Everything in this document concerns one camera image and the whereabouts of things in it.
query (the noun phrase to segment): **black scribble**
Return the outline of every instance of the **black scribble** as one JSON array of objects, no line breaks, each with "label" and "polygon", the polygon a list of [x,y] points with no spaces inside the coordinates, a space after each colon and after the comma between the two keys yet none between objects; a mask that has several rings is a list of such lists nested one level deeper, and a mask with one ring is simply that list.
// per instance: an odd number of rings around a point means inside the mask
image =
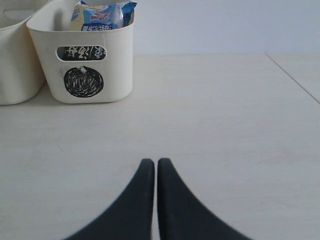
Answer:
[{"label": "black scribble", "polygon": [[69,69],[63,80],[65,89],[78,98],[91,98],[104,88],[102,75],[97,70],[87,66]]}]

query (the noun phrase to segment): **white tabletop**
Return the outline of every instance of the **white tabletop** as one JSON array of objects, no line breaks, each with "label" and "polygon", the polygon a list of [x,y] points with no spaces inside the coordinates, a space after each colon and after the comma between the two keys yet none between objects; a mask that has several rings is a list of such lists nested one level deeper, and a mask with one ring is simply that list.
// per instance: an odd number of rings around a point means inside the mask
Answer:
[{"label": "white tabletop", "polygon": [[319,104],[266,55],[141,56],[122,101],[0,107],[0,239],[65,238],[161,157],[249,237],[319,240]]}]

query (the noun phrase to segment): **basket handle hole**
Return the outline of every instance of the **basket handle hole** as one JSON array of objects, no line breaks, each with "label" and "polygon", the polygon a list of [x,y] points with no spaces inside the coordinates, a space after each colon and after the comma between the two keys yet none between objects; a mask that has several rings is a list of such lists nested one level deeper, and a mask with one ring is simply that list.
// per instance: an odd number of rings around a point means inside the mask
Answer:
[{"label": "basket handle hole", "polygon": [[10,21],[22,21],[34,14],[34,10],[5,9],[3,16]]},{"label": "basket handle hole", "polygon": [[107,56],[103,46],[61,46],[56,50],[58,58],[65,62],[101,61]]}]

